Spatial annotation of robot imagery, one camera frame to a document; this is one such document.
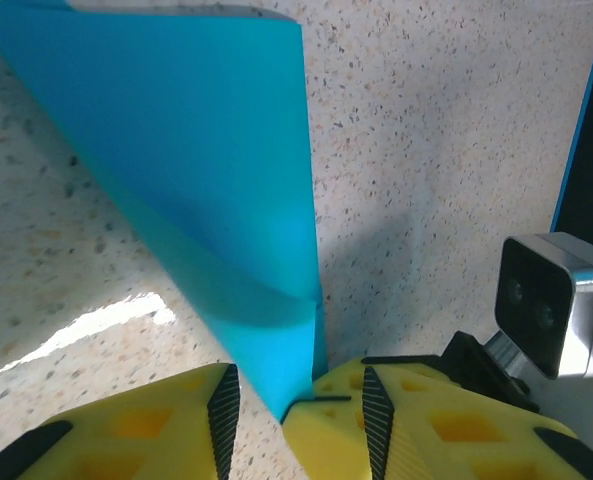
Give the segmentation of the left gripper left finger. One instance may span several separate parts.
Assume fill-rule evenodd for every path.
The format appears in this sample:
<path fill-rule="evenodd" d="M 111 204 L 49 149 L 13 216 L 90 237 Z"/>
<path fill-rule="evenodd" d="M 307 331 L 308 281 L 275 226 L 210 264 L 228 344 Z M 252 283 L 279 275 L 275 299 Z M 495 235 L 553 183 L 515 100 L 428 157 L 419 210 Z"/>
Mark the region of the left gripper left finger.
<path fill-rule="evenodd" d="M 0 451 L 0 479 L 227 479 L 238 369 L 214 363 L 56 415 Z"/>

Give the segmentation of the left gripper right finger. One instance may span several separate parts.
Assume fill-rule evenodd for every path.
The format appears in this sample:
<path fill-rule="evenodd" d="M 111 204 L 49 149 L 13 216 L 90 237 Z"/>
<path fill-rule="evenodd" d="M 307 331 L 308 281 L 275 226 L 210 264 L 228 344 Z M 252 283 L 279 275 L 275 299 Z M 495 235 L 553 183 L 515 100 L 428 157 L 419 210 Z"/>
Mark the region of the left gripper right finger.
<path fill-rule="evenodd" d="M 563 424 L 390 365 L 364 370 L 376 479 L 593 479 L 593 450 Z"/>

